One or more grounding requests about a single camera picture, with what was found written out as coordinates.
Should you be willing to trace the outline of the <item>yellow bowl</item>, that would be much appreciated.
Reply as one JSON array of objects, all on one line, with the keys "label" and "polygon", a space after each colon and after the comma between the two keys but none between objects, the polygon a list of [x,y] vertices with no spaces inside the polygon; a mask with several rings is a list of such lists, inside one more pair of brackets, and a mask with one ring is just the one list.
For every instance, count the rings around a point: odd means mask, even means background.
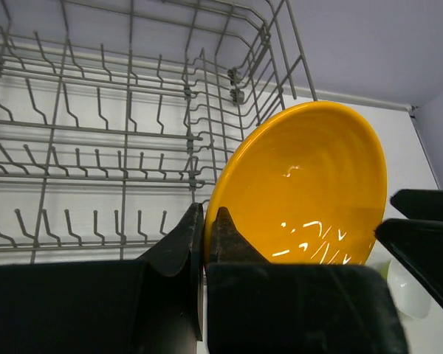
[{"label": "yellow bowl", "polygon": [[205,240],[224,207],[271,263],[362,265],[386,199],[385,156],[367,120],[339,103],[302,103],[261,124],[230,157]]}]

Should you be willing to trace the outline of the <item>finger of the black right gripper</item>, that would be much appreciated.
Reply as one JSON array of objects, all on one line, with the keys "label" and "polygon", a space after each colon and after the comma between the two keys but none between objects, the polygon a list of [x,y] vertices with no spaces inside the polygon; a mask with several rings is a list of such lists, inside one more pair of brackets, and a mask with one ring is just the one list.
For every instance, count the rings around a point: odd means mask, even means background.
[{"label": "finger of the black right gripper", "polygon": [[399,190],[390,203],[408,219],[443,222],[443,190]]},{"label": "finger of the black right gripper", "polygon": [[391,218],[375,237],[443,309],[443,221]]}]

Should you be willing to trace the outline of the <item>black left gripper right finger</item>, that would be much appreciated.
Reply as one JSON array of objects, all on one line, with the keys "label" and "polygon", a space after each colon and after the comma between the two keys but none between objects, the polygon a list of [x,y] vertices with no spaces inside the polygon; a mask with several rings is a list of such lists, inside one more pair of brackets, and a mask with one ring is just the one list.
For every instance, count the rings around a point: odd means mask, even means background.
[{"label": "black left gripper right finger", "polygon": [[274,264],[222,207],[210,235],[210,353],[406,353],[386,281],[362,265]]}]

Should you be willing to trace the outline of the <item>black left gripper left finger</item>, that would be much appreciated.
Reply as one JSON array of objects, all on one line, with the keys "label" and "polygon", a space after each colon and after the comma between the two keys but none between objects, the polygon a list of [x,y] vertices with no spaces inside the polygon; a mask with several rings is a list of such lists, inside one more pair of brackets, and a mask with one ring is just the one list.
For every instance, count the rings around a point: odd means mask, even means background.
[{"label": "black left gripper left finger", "polygon": [[204,215],[133,260],[0,265],[0,353],[195,353]]}]

